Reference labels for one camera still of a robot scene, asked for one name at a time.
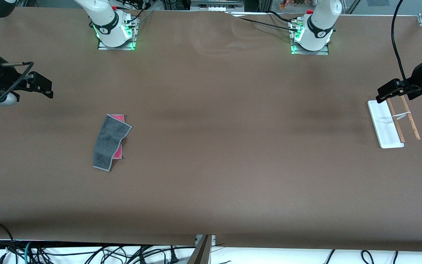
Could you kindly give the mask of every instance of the brown tabletop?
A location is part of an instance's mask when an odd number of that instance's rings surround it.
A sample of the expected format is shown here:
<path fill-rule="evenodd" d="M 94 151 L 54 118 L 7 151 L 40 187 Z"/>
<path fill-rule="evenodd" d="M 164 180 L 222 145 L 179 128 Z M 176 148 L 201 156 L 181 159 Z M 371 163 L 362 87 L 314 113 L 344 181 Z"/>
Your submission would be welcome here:
<path fill-rule="evenodd" d="M 342 16 L 330 55 L 306 56 L 284 30 L 154 12 L 135 51 L 99 51 L 84 10 L 17 8 L 0 56 L 34 61 L 54 98 L 0 107 L 0 222 L 16 239 L 422 250 L 422 139 L 404 118 L 405 147 L 380 149 L 367 108 L 400 77 L 390 21 Z M 396 40 L 409 75 L 416 17 Z M 92 167 L 106 114 L 133 126 L 111 172 Z"/>

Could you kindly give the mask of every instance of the black cable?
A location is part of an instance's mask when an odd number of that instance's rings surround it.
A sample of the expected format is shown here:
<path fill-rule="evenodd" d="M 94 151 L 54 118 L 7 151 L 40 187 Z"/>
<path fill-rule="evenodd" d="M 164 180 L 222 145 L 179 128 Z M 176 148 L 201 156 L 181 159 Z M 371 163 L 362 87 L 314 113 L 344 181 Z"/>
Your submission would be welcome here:
<path fill-rule="evenodd" d="M 44 252 L 44 254 L 50 255 L 50 256 L 75 256 L 75 255 L 80 255 L 80 254 L 94 254 L 95 251 L 91 251 L 91 252 L 79 252 L 79 253 L 69 253 L 69 254 L 55 254 L 55 253 L 47 253 Z"/>
<path fill-rule="evenodd" d="M 99 254 L 100 251 L 103 251 L 105 249 L 105 247 L 101 247 L 99 250 L 97 250 L 96 252 L 94 252 L 89 258 L 86 259 L 86 262 L 84 262 L 84 264 L 89 264 L 92 259 L 94 259 L 94 257 Z"/>
<path fill-rule="evenodd" d="M 109 257 L 113 257 L 114 259 L 118 259 L 118 260 L 119 260 L 119 261 L 121 261 L 121 262 L 122 262 L 122 264 L 123 264 L 122 259 L 120 259 L 119 257 L 115 257 L 115 256 L 113 256 L 113 254 L 114 254 L 117 250 L 121 249 L 122 247 L 123 247 L 123 246 L 120 246 L 120 247 L 118 247 L 117 249 L 115 249 L 114 251 L 110 251 L 110 250 L 108 250 L 108 249 L 103 250 L 102 252 L 104 253 L 104 256 L 102 257 L 102 259 L 101 259 L 101 261 L 100 261 L 100 264 L 104 264 L 104 263 L 105 263 L 105 261 L 106 261 Z"/>
<path fill-rule="evenodd" d="M 141 15 L 141 13 L 142 13 L 143 11 L 144 11 L 144 10 L 139 11 L 139 13 L 138 13 L 135 17 L 133 17 L 131 20 L 127 20 L 127 21 L 126 21 L 126 23 L 130 23 L 130 22 L 133 22 L 134 20 L 136 20 L 136 18 L 138 18 L 138 17 L 139 17 L 139 15 Z"/>
<path fill-rule="evenodd" d="M 325 264 L 328 264 L 328 263 L 330 262 L 330 259 L 332 258 L 333 253 L 335 253 L 335 249 L 332 249 L 332 250 L 330 251 L 330 254 L 328 254 L 327 261 L 325 261 Z"/>
<path fill-rule="evenodd" d="M 177 255 L 175 254 L 175 250 L 173 246 L 170 246 L 170 264 L 175 264 L 179 262 Z"/>
<path fill-rule="evenodd" d="M 194 248 L 195 247 L 175 247 L 174 249 L 194 249 Z M 132 264 L 136 264 L 136 263 L 138 263 L 138 262 L 146 259 L 147 257 L 150 257 L 150 256 L 154 255 L 154 254 L 159 254 L 159 253 L 164 252 L 164 251 L 170 251 L 170 249 L 162 249 L 162 250 L 159 249 L 157 252 L 154 252 L 152 254 L 148 254 L 148 253 L 153 252 L 153 251 L 156 251 L 156 250 L 158 250 L 158 249 L 154 249 L 154 250 L 151 250 L 149 252 L 146 252 L 142 257 L 139 257 L 139 259 L 136 260 L 135 262 L 133 262 Z"/>
<path fill-rule="evenodd" d="M 392 264 L 395 264 L 397 262 L 397 257 L 398 257 L 398 251 L 395 251 L 395 255 L 393 257 Z"/>
<path fill-rule="evenodd" d="M 367 262 L 367 260 L 364 258 L 364 253 L 367 253 L 369 255 L 371 263 Z M 365 264 L 374 264 L 374 259 L 372 258 L 372 255 L 370 254 L 369 251 L 367 251 L 367 250 L 361 251 L 360 257 L 362 258 L 362 260 L 364 261 Z"/>
<path fill-rule="evenodd" d="M 280 16 L 280 14 L 278 14 L 278 13 L 276 13 L 276 12 L 272 11 L 272 10 L 268 10 L 268 11 L 266 11 L 265 13 L 267 13 L 267 14 L 273 14 L 273 15 L 276 15 L 276 17 L 278 17 L 279 19 L 281 19 L 281 20 L 283 20 L 283 21 L 286 21 L 286 22 L 291 22 L 291 20 L 293 20 L 293 19 L 297 19 L 297 17 L 295 17 L 295 18 L 291 18 L 291 19 L 286 19 L 286 18 L 284 18 L 284 17 Z"/>
<path fill-rule="evenodd" d="M 30 69 L 34 66 L 34 62 L 22 62 L 22 65 L 27 65 L 27 68 L 25 68 L 24 72 L 17 78 L 17 80 L 2 95 L 0 95 L 0 98 L 8 95 L 17 85 L 19 85 L 19 83 L 27 76 Z"/>
<path fill-rule="evenodd" d="M 11 234 L 11 232 L 9 231 L 9 229 L 7 229 L 7 227 L 5 227 L 3 224 L 0 224 L 0 227 L 1 228 L 3 228 L 4 230 L 5 230 L 5 232 L 7 233 L 7 235 L 9 236 L 9 238 L 11 239 L 11 243 L 12 243 L 12 246 L 13 246 L 13 248 L 14 248 L 14 251 L 16 251 L 17 250 L 17 248 L 16 248 L 16 246 L 15 246 L 15 243 L 14 243 L 14 237 L 12 236 L 12 234 Z M 16 257 L 15 258 L 15 264 L 18 264 L 18 262 L 19 262 L 19 260 L 18 260 L 19 258 L 18 257 Z"/>
<path fill-rule="evenodd" d="M 294 29 L 294 28 L 281 27 L 281 26 L 277 26 L 277 25 L 272 25 L 272 24 L 268 24 L 268 23 L 264 23 L 264 22 L 256 21 L 256 20 L 246 19 L 246 18 L 243 18 L 243 17 L 239 17 L 239 18 L 240 18 L 240 19 L 243 19 L 243 20 L 250 21 L 250 22 L 255 22 L 255 23 L 262 24 L 262 25 L 270 26 L 270 27 L 275 27 L 275 28 L 285 29 L 285 30 L 294 31 L 294 32 L 296 32 L 296 31 L 297 31 L 297 29 Z"/>
<path fill-rule="evenodd" d="M 393 46 L 393 51 L 395 52 L 395 57 L 397 57 L 398 67 L 400 68 L 401 78 L 403 79 L 403 82 L 405 83 L 405 85 L 408 87 L 408 89 L 410 91 L 413 91 L 416 94 L 418 94 L 419 92 L 412 89 L 409 82 L 407 81 L 407 77 L 405 76 L 405 71 L 403 70 L 403 65 L 401 63 L 400 55 L 399 55 L 398 50 L 397 50 L 397 44 L 395 43 L 395 21 L 397 20 L 398 10 L 400 10 L 400 5 L 402 3 L 403 3 L 403 0 L 400 0 L 398 2 L 397 8 L 395 9 L 395 12 L 394 12 L 393 18 L 392 18 L 392 28 L 390 29 L 390 33 L 391 33 L 391 37 L 392 37 L 392 46 Z"/>

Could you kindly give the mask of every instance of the wire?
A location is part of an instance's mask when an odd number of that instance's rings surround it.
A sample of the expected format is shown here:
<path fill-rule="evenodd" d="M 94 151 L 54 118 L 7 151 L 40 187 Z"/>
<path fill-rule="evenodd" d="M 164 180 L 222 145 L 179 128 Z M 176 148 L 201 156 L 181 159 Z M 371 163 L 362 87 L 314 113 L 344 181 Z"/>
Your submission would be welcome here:
<path fill-rule="evenodd" d="M 22 81 L 22 79 L 24 79 L 27 76 L 27 73 L 29 73 L 29 70 L 34 66 L 34 62 L 22 62 L 23 65 L 28 65 L 27 68 L 25 68 L 25 71 L 19 76 L 19 78 L 17 78 L 17 80 L 11 85 L 11 87 L 9 87 L 9 89 L 7 89 L 7 91 L 5 91 L 0 98 L 5 97 L 6 95 L 8 95 L 10 92 L 12 92 L 14 90 L 14 88 L 19 85 L 19 83 Z"/>
<path fill-rule="evenodd" d="M 100 263 L 101 264 L 104 264 L 105 263 L 105 261 L 109 258 L 109 257 L 113 257 L 114 259 L 118 259 L 119 261 L 121 261 L 122 262 L 122 264 L 124 263 L 123 261 L 122 261 L 122 259 L 120 259 L 119 257 L 115 257 L 115 256 L 113 256 L 113 254 L 115 254 L 115 252 L 117 251 L 117 250 L 119 250 L 119 249 L 122 249 L 122 246 L 121 247 L 118 247 L 117 249 L 115 249 L 114 251 L 110 251 L 110 250 L 108 250 L 108 249 L 105 249 L 105 250 L 103 250 L 102 252 L 104 253 L 104 256 L 102 257 L 102 260 L 100 261 Z"/>
<path fill-rule="evenodd" d="M 55 253 L 47 253 L 47 252 L 44 252 L 44 254 L 48 254 L 50 256 L 76 256 L 76 255 L 79 255 L 79 254 L 94 254 L 94 253 L 95 253 L 95 251 L 91 251 L 91 252 L 79 252 L 79 253 L 69 253 L 69 254 L 55 254 Z"/>
<path fill-rule="evenodd" d="M 141 15 L 141 13 L 142 13 L 143 11 L 144 11 L 144 10 L 139 11 L 139 13 L 138 13 L 135 17 L 133 17 L 131 20 L 127 20 L 127 21 L 126 21 L 126 23 L 130 23 L 130 22 L 133 22 L 134 20 L 136 20 L 136 18 L 138 18 L 138 17 L 139 17 L 139 15 Z"/>
<path fill-rule="evenodd" d="M 272 24 L 268 24 L 268 23 L 264 23 L 264 22 L 256 21 L 256 20 L 246 19 L 246 18 L 243 18 L 243 17 L 239 17 L 239 18 L 240 18 L 240 19 L 243 19 L 243 20 L 250 21 L 250 22 L 255 22 L 255 23 L 262 24 L 262 25 L 270 26 L 270 27 L 275 27 L 275 28 L 285 29 L 285 30 L 294 31 L 294 32 L 296 32 L 296 31 L 297 31 L 297 29 L 293 29 L 293 28 L 281 27 L 281 26 L 277 26 L 277 25 L 272 25 Z"/>
<path fill-rule="evenodd" d="M 29 247 L 30 247 L 30 244 L 31 243 L 32 243 L 32 241 L 30 241 L 29 243 L 27 243 L 27 246 L 25 246 L 25 250 L 24 250 L 24 261 L 25 261 L 25 264 L 29 264 L 29 261 L 27 259 L 27 254 L 29 252 Z"/>
<path fill-rule="evenodd" d="M 9 231 L 9 229 L 7 229 L 7 227 L 5 227 L 3 224 L 0 224 L 0 227 L 2 228 L 2 229 L 4 229 L 5 230 L 5 232 L 7 233 L 7 235 L 9 236 L 9 238 L 11 239 L 11 244 L 12 244 L 12 246 L 13 246 L 13 248 L 14 248 L 14 251 L 16 251 L 17 250 L 17 248 L 16 248 L 16 246 L 15 246 L 15 243 L 14 243 L 14 237 L 12 236 L 12 234 L 11 234 L 11 232 Z M 16 257 L 15 258 L 15 264 L 18 264 L 18 257 Z"/>
<path fill-rule="evenodd" d="M 175 247 L 174 249 L 194 249 L 195 247 Z M 151 251 L 148 251 L 148 252 L 145 252 L 145 255 L 143 255 L 142 257 L 140 257 L 138 260 L 136 260 L 135 262 L 133 262 L 132 264 L 136 264 L 136 263 L 138 263 L 138 262 L 140 262 L 141 260 L 144 260 L 144 259 L 146 259 L 147 257 L 150 257 L 150 256 L 152 256 L 152 255 L 154 255 L 154 254 L 159 254 L 159 253 L 161 253 L 161 252 L 164 252 L 164 251 L 170 251 L 171 249 L 154 249 L 154 250 L 151 250 Z"/>
<path fill-rule="evenodd" d="M 397 8 L 395 9 L 395 12 L 394 12 L 393 18 L 392 18 L 392 28 L 390 29 L 390 33 L 392 35 L 392 46 L 393 46 L 393 51 L 395 52 L 395 57 L 397 57 L 398 67 L 400 68 L 400 73 L 401 73 L 401 77 L 403 79 L 403 82 L 405 83 L 405 85 L 408 87 L 409 90 L 418 94 L 419 92 L 412 89 L 411 85 L 407 81 L 407 77 L 405 76 L 405 71 L 403 70 L 403 65 L 401 63 L 400 55 L 399 55 L 398 50 L 397 50 L 397 44 L 395 43 L 395 21 L 397 20 L 398 10 L 400 9 L 400 5 L 402 3 L 403 3 L 403 0 L 400 0 L 398 2 Z"/>
<path fill-rule="evenodd" d="M 325 262 L 325 264 L 328 264 L 330 262 L 330 259 L 332 258 L 333 253 L 335 253 L 335 249 L 332 249 L 332 251 L 330 252 L 330 254 L 328 254 L 328 258 L 327 258 L 327 261 Z"/>
<path fill-rule="evenodd" d="M 278 17 L 279 19 L 281 19 L 281 20 L 283 20 L 283 21 L 286 21 L 286 22 L 291 22 L 291 20 L 293 20 L 293 19 L 297 19 L 297 17 L 295 17 L 295 18 L 291 18 L 291 19 L 286 19 L 286 18 L 284 18 L 284 17 L 280 16 L 280 14 L 278 14 L 278 13 L 276 13 L 276 12 L 272 11 L 272 10 L 268 10 L 268 11 L 266 11 L 265 13 L 276 15 L 276 17 Z"/>
<path fill-rule="evenodd" d="M 395 255 L 393 256 L 392 264 L 395 264 L 397 262 L 397 257 L 398 257 L 398 251 L 395 251 Z"/>
<path fill-rule="evenodd" d="M 370 257 L 370 263 L 367 262 L 367 260 L 364 258 L 364 253 L 367 253 Z M 367 250 L 363 250 L 360 252 L 360 257 L 362 258 L 362 260 L 364 261 L 365 264 L 374 264 L 374 259 L 372 258 L 372 255 L 370 254 L 369 251 Z"/>

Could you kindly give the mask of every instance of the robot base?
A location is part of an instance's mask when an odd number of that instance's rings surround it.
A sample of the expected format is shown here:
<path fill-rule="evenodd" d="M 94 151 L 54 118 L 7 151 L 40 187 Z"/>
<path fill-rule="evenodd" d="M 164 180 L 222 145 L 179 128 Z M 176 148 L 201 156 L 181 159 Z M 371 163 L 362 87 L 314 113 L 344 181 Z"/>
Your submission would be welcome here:
<path fill-rule="evenodd" d="M 295 28 L 300 29 L 300 25 L 298 28 L 298 25 L 294 25 L 291 22 L 288 22 L 289 28 Z M 317 51 L 310 51 L 303 48 L 299 43 L 297 43 L 294 39 L 298 32 L 289 31 L 289 38 L 291 39 L 291 54 L 302 54 L 302 55 L 330 55 L 328 52 L 328 44 L 325 44 L 325 46 L 321 50 Z"/>
<path fill-rule="evenodd" d="M 138 17 L 133 22 L 131 22 L 130 26 L 133 26 L 133 28 L 131 28 L 132 37 L 129 40 L 127 40 L 123 45 L 120 45 L 118 47 L 108 47 L 99 40 L 99 43 L 97 44 L 97 49 L 98 50 L 135 50 L 136 39 L 138 38 L 139 21 L 140 21 L 140 18 Z"/>

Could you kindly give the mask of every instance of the gray cloth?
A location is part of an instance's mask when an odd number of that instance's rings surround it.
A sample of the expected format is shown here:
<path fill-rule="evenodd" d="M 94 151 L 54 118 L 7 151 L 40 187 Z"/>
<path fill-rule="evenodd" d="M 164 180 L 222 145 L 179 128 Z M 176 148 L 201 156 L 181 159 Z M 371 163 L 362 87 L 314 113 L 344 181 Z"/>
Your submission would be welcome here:
<path fill-rule="evenodd" d="M 94 155 L 92 157 L 94 168 L 110 171 L 114 155 L 131 128 L 131 125 L 121 122 L 111 115 L 105 117 L 95 142 Z"/>

